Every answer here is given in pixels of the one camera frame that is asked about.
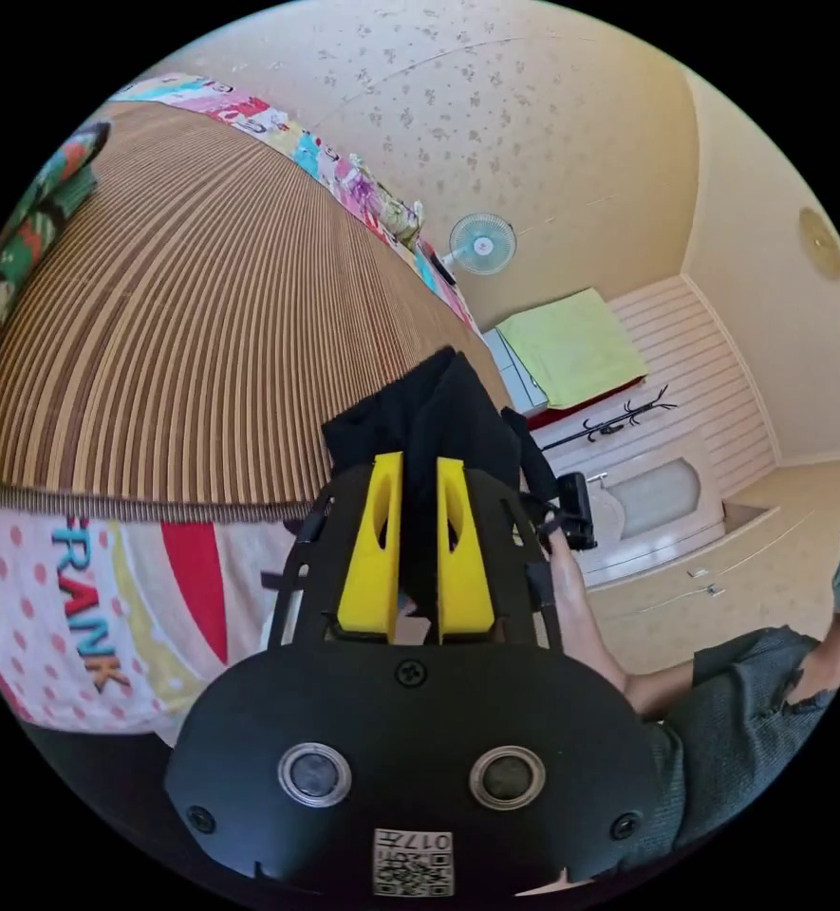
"yellow plastic piece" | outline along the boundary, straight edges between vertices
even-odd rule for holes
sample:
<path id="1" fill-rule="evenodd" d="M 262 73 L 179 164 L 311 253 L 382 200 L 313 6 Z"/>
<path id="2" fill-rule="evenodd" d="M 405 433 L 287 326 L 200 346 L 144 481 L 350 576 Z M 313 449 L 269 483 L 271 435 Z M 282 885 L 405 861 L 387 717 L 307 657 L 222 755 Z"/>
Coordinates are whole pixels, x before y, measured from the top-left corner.
<path id="1" fill-rule="evenodd" d="M 337 622 L 346 633 L 394 640 L 398 619 L 398 561 L 401 552 L 403 453 L 377 455 L 365 497 Z M 384 547 L 380 541 L 382 529 Z"/>
<path id="2" fill-rule="evenodd" d="M 439 638 L 485 635 L 495 624 L 486 568 L 464 478 L 464 463 L 438 464 Z M 454 531 L 454 549 L 448 527 Z"/>

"patterned wallpaper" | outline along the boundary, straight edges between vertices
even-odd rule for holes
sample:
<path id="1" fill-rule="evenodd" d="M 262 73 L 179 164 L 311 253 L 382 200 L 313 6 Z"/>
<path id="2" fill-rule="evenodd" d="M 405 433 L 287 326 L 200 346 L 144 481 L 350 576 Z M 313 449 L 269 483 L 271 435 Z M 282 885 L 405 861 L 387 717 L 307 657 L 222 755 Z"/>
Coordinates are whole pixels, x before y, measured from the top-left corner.
<path id="1" fill-rule="evenodd" d="M 762 626 L 820 638 L 840 556 L 840 462 L 783 468 L 734 499 L 777 512 L 700 557 L 595 590 L 607 647 L 627 670 L 656 670 Z M 692 579 L 688 570 L 708 574 Z M 715 583 L 722 594 L 688 594 Z"/>
<path id="2" fill-rule="evenodd" d="M 459 274 L 483 328 L 597 287 L 681 270 L 698 179 L 684 72 L 639 40 L 537 0 L 303 0 L 153 67 L 239 85 L 358 152 L 447 249 L 463 215 L 518 233 L 496 277 Z"/>

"green blanket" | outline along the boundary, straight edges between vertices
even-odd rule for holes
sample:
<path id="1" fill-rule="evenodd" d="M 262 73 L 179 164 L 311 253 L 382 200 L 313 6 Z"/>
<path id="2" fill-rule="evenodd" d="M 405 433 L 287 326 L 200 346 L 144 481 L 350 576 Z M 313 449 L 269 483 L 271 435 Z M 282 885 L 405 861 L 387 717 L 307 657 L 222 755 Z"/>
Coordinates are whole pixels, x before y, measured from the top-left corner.
<path id="1" fill-rule="evenodd" d="M 644 358 L 593 288 L 509 317 L 498 331 L 550 408 L 573 408 L 647 374 Z"/>
<path id="2" fill-rule="evenodd" d="M 109 123 L 83 126 L 44 165 L 0 233 L 0 333 L 37 263 L 68 219 L 93 192 L 91 160 L 109 136 Z"/>

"black coat rack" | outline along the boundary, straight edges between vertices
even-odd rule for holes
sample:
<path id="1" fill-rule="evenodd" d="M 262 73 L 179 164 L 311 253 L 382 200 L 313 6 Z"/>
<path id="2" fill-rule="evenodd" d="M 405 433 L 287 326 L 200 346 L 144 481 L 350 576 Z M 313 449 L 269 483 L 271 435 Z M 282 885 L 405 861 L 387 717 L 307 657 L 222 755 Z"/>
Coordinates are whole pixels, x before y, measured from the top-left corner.
<path id="1" fill-rule="evenodd" d="M 620 415 L 617 418 L 612 420 L 604 420 L 599 424 L 596 424 L 593 427 L 588 426 L 588 422 L 585 420 L 583 423 L 584 430 L 580 433 L 572 434 L 570 437 L 563 437 L 562 439 L 556 440 L 554 443 L 550 443 L 547 446 L 542 447 L 542 452 L 546 452 L 548 449 L 555 449 L 556 446 L 561 446 L 563 443 L 570 443 L 573 439 L 580 439 L 581 437 L 587 437 L 588 442 L 592 443 L 596 441 L 594 434 L 598 434 L 601 437 L 611 437 L 613 434 L 619 433 L 620 430 L 624 430 L 625 426 L 636 427 L 640 425 L 638 418 L 641 415 L 645 415 L 648 411 L 653 411 L 654 408 L 662 408 L 664 410 L 670 410 L 672 408 L 678 408 L 679 405 L 670 404 L 668 401 L 660 401 L 663 398 L 663 394 L 669 388 L 669 383 L 657 393 L 657 397 L 651 401 L 646 401 L 643 405 L 639 405 L 637 408 L 631 407 L 631 399 L 625 403 L 625 413 Z"/>

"person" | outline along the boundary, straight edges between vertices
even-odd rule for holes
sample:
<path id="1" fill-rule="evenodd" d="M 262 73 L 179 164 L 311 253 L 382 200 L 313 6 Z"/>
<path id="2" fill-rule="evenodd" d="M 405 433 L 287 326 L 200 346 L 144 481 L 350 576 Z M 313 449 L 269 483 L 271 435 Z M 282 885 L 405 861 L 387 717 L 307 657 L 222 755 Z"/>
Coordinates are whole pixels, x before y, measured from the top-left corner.
<path id="1" fill-rule="evenodd" d="M 729 822 L 812 733 L 840 686 L 840 563 L 821 641 L 789 626 L 767 627 L 674 667 L 629 674 L 604 643 L 565 535 L 556 530 L 549 542 L 563 651 L 612 683 L 644 719 L 662 784 L 657 811 L 617 868 L 625 872 Z M 577 884 L 563 878 L 537 891 Z"/>

